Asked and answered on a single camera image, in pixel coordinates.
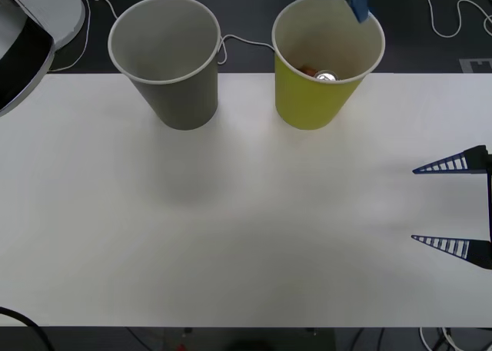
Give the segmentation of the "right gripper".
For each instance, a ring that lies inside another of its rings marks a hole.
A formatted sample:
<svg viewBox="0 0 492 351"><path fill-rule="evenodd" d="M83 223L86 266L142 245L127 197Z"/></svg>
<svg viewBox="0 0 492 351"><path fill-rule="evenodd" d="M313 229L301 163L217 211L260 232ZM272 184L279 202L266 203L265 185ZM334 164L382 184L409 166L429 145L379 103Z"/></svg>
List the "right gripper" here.
<svg viewBox="0 0 492 351"><path fill-rule="evenodd" d="M472 240L451 237L411 235L413 240L450 254L485 270L491 269L492 241L492 155L478 145L412 170L414 174L487 174L487 212L489 239Z"/></svg>

